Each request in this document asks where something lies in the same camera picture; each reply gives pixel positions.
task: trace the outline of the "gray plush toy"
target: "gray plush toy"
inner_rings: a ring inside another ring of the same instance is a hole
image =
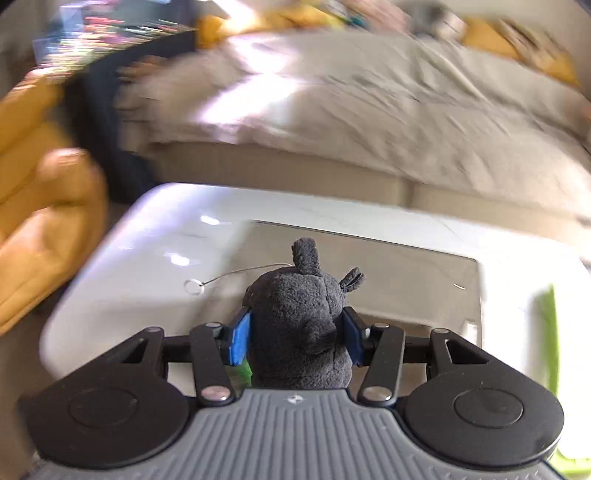
[[[291,250],[295,267],[261,275],[242,300],[252,309],[252,385],[345,388],[351,380],[351,359],[335,320],[346,305],[345,295],[361,286],[364,276],[354,268],[338,282],[323,272],[312,238],[300,238]]]

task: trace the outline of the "beige duvet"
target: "beige duvet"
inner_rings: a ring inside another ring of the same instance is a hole
[[[591,216],[586,102],[514,61],[343,31],[235,37],[125,87],[117,107],[131,151],[259,144]]]

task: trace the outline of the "small logo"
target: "small logo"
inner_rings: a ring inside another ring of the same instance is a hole
[[[298,403],[302,403],[305,400],[304,397],[302,397],[301,395],[298,395],[297,393],[294,393],[291,397],[289,397],[287,399],[287,401],[289,403],[291,403],[292,405],[297,405]]]

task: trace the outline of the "plush toy ear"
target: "plush toy ear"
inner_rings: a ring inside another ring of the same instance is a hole
[[[322,276],[318,262],[318,250],[313,238],[300,238],[291,246],[294,265],[302,275]]]
[[[339,282],[340,289],[343,290],[345,293],[349,293],[353,290],[357,290],[363,281],[365,280],[365,275],[361,273],[359,267],[355,267],[349,273],[345,275],[343,280]]]

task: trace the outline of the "bed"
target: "bed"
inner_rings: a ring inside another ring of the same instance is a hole
[[[585,104],[514,61],[363,31],[242,35],[117,99],[123,148],[161,181],[447,213],[586,257]]]

